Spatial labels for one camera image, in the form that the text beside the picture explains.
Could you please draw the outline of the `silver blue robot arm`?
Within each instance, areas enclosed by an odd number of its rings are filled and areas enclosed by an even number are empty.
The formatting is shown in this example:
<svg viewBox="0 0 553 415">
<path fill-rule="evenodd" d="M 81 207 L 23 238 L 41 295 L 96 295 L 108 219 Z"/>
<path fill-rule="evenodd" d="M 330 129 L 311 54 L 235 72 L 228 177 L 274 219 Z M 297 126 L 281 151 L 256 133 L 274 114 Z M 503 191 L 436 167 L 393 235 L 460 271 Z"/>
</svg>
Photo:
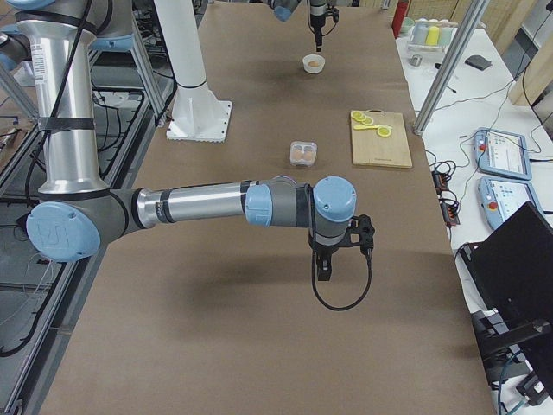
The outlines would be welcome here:
<svg viewBox="0 0 553 415">
<path fill-rule="evenodd" d="M 301 1 L 298 0 L 268 0 L 264 3 L 273 11 L 281 22 L 287 22 Z M 333 6 L 329 1 L 308 0 L 308 27 L 315 40 L 315 51 L 321 52 L 323 45 L 323 28 L 329 16 L 333 14 Z"/>
<path fill-rule="evenodd" d="M 113 190 L 101 179 L 88 53 L 126 51 L 135 40 L 129 1 L 15 1 L 1 35 L 1 65 L 31 61 L 46 180 L 27 232 L 45 256 L 72 262 L 159 223 L 243 215 L 254 225 L 305 227 L 317 276 L 359 230 L 353 185 L 338 176 L 316 185 L 287 177 L 151 191 Z"/>
</svg>

